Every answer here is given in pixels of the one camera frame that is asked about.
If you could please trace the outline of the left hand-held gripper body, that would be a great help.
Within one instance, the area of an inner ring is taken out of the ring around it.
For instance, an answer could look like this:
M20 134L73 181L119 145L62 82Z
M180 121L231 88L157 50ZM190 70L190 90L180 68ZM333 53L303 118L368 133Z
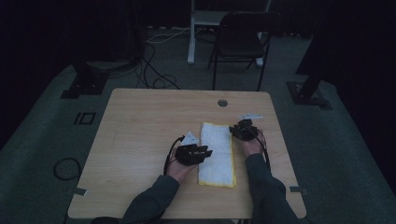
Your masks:
M204 153L198 146L199 139L192 133L187 132L177 148L175 158L183 165L191 166L204 161Z

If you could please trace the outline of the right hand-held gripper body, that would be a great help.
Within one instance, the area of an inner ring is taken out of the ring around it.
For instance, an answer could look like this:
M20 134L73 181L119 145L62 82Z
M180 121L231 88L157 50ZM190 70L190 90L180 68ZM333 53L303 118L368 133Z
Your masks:
M262 115L249 114L242 115L237 124L243 126L242 130L239 130L239 136L235 136L237 139L242 141L250 141L258 136L258 128L253 125L254 119L262 119Z

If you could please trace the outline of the white desk frame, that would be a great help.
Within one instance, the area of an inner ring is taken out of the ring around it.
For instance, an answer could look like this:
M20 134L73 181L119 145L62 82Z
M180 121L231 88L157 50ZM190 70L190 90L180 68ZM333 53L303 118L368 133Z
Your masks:
M196 9L195 0L191 0L191 22L190 22L190 44L188 51L187 64L192 65L195 62L195 28L197 25L219 26L221 19L227 14L224 10Z

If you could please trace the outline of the person's left hand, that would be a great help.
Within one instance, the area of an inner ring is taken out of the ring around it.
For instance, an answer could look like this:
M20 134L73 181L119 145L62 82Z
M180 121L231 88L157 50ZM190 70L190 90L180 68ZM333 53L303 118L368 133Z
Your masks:
M186 166L180 163L174 156L172 156L171 161L168 163L165 174L174 178L179 184L182 184L188 177L189 173L196 167L196 164Z

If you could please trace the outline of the black stand with base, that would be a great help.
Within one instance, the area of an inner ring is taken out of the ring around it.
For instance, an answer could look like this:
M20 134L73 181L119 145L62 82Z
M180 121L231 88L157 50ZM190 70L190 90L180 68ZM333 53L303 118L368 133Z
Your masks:
M320 28L321 24L326 20L326 15L333 0L318 1L319 5L316 9L317 16L315 18L316 29L312 34L311 43L296 71L297 75L307 75L307 79L304 83L288 81L287 86L290 96L296 105L316 105L321 109L331 110L332 107L329 101L323 98L318 89L318 85L323 79L318 69L321 68L319 64L320 48L325 46L320 39Z
M77 99L80 95L101 95L109 73L89 66L86 62L72 63L77 75L68 90L63 91L62 99Z

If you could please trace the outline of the white towel with yellow trim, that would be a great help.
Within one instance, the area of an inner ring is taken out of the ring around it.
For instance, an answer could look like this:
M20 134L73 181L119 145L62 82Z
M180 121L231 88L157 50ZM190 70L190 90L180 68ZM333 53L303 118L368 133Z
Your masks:
M202 124L201 143L212 151L198 167L198 184L234 188L236 175L233 162L232 135L227 125Z

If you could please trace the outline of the black folding chair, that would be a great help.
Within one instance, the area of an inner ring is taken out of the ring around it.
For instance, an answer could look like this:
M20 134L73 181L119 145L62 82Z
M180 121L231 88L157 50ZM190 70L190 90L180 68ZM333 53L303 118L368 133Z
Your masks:
M216 88L219 63L248 62L249 68L262 59L257 91L260 90L269 54L272 36L282 18L279 12L234 11L227 13L219 23L207 68L214 65L212 89Z

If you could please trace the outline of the person's right hand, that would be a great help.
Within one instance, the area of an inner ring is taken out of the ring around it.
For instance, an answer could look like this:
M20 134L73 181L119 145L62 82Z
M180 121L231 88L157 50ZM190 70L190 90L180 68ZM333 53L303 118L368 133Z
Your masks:
M253 154L262 154L262 140L259 138L250 140L250 141L242 141L240 146L244 152L244 154L249 157Z

